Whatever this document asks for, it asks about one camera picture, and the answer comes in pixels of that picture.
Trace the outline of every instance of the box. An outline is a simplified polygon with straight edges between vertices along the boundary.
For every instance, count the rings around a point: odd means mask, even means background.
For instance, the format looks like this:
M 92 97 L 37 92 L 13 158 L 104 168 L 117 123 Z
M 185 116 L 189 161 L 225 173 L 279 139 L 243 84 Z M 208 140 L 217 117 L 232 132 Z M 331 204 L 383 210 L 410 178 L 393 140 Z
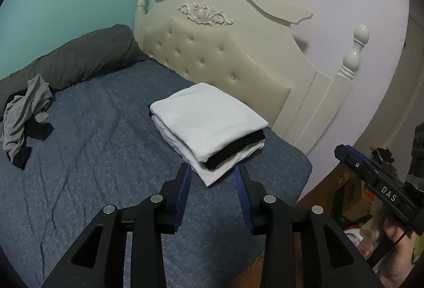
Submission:
M 375 195 L 357 176 L 352 176 L 344 186 L 342 215 L 350 221 L 369 215 Z

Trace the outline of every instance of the folded clothes stack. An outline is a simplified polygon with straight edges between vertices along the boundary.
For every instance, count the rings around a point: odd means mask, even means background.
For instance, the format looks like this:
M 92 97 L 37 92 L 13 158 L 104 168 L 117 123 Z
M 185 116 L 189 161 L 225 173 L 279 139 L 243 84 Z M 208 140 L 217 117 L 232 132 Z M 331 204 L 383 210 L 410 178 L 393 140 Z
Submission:
M 209 186 L 264 146 L 268 122 L 236 98 L 198 83 L 150 105 L 163 138 Z

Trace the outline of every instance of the floral carving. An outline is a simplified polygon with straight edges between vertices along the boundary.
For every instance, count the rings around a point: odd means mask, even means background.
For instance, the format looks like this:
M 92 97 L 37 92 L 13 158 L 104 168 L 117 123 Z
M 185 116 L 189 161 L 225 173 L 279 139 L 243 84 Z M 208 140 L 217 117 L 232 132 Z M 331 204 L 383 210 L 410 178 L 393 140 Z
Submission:
M 187 18 L 196 22 L 196 24 L 204 24 L 212 26 L 212 24 L 231 25 L 234 20 L 228 20 L 222 11 L 217 11 L 214 6 L 209 7 L 205 2 L 197 5 L 195 2 L 178 6 L 177 9 L 187 15 Z

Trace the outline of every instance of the pillow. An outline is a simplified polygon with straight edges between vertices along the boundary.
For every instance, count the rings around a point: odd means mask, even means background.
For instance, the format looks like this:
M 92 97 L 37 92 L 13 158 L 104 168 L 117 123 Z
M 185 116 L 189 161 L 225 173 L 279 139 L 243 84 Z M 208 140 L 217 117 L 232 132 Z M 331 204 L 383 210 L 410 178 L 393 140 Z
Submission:
M 71 40 L 0 81 L 0 110 L 7 98 L 40 74 L 54 90 L 62 90 L 147 59 L 131 29 L 114 25 Z

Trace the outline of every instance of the cream leather cushion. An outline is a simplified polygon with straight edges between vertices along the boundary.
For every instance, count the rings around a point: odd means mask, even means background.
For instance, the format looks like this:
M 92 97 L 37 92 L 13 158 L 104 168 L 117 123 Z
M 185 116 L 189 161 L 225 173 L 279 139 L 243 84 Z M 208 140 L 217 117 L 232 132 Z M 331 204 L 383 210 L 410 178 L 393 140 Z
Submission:
M 174 17 L 146 29 L 144 51 L 194 83 L 206 82 L 256 111 L 272 126 L 290 88 L 265 71 L 227 28 Z

